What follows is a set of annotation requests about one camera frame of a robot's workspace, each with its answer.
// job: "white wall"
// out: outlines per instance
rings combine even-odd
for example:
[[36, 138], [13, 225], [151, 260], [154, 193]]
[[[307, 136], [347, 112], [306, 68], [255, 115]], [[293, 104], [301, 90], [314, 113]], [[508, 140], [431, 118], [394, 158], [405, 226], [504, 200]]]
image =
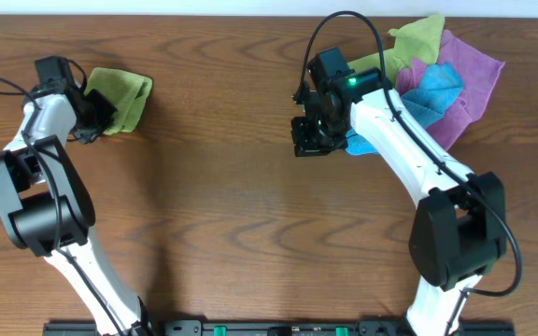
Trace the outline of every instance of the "white wall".
[[538, 18], [538, 0], [0, 0], [0, 14], [325, 16], [343, 9], [367, 16]]

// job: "pile of cloths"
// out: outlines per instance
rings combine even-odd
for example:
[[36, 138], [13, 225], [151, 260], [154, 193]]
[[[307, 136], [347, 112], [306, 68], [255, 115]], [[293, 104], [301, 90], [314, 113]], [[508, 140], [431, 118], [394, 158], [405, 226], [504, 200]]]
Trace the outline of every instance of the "pile of cloths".
[[[401, 94], [406, 109], [445, 150], [466, 127], [485, 113], [502, 71], [500, 62], [444, 30], [445, 17], [433, 15], [400, 29], [392, 49], [384, 51], [386, 75]], [[360, 72], [379, 67], [378, 54], [348, 64]], [[347, 134], [351, 155], [376, 153], [354, 130]]]

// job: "green connector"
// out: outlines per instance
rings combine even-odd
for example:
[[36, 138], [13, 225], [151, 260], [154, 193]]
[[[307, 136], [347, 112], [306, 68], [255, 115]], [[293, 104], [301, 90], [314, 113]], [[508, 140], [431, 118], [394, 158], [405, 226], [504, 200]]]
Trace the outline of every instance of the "green connector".
[[227, 328], [225, 327], [214, 327], [213, 328], [213, 336], [226, 336], [227, 334]]
[[335, 336], [347, 336], [347, 328], [345, 327], [336, 328]]

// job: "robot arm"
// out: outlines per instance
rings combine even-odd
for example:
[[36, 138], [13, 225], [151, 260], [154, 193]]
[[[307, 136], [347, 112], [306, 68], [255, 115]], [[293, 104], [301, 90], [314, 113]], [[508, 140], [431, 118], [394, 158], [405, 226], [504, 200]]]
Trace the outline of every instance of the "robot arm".
[[[40, 84], [31, 95], [37, 106], [24, 104], [21, 127], [0, 153], [0, 217], [17, 247], [29, 247], [65, 276], [94, 316], [99, 334], [116, 335], [116, 326], [124, 333], [142, 329], [141, 321], [147, 317], [140, 299], [122, 283], [101, 249], [91, 198], [64, 150], [69, 134], [84, 144], [94, 141], [111, 122], [115, 108], [98, 91], [85, 96], [66, 59], [50, 57], [35, 65]], [[25, 139], [41, 155], [50, 175]], [[59, 192], [61, 228], [48, 192], [19, 195], [42, 182], [50, 190], [54, 183]], [[61, 238], [59, 247], [53, 246], [56, 236]]]
[[[394, 118], [384, 90], [411, 132], [451, 172], [486, 195], [498, 213], [504, 211], [501, 182], [492, 173], [475, 176], [437, 145], [406, 110], [396, 90], [383, 85], [378, 69], [357, 74], [334, 48], [319, 53], [308, 70], [317, 90], [304, 84], [293, 96], [305, 112], [305, 117], [291, 123], [296, 156], [321, 156], [344, 148], [350, 128], [378, 150], [417, 207], [409, 247], [422, 276], [406, 320], [417, 336], [455, 332], [467, 289], [505, 254], [505, 237]], [[458, 208], [467, 215], [457, 217]]]
[[[389, 91], [394, 106], [401, 111], [401, 117], [415, 134], [427, 144], [446, 165], [459, 176], [473, 172], [447, 154], [418, 125], [400, 99], [396, 90]], [[389, 167], [400, 178], [415, 206], [418, 201], [429, 196], [434, 188], [448, 190], [458, 186], [448, 175], [441, 174], [438, 167], [428, 158], [417, 144], [408, 136], [400, 123], [393, 120], [383, 89], [373, 91], [353, 104], [350, 110], [350, 125], [357, 134], [367, 139], [381, 154]], [[461, 291], [474, 287], [482, 275], [475, 274], [458, 282], [454, 288], [443, 291], [421, 277], [415, 302], [406, 319], [418, 335], [445, 335], [458, 329], [458, 318], [464, 304]], [[458, 310], [455, 307], [461, 301]]]

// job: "blue towel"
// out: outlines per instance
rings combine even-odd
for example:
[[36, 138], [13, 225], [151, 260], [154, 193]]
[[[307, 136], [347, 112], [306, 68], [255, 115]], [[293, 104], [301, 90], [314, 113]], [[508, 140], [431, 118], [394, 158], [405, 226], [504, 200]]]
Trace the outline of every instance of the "blue towel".
[[[418, 88], [402, 95], [406, 109], [422, 128], [434, 124], [444, 117], [464, 88], [462, 78], [450, 63], [433, 64], [427, 67], [425, 76]], [[376, 154], [377, 150], [362, 136], [351, 129], [346, 134], [347, 149], [350, 155]]]

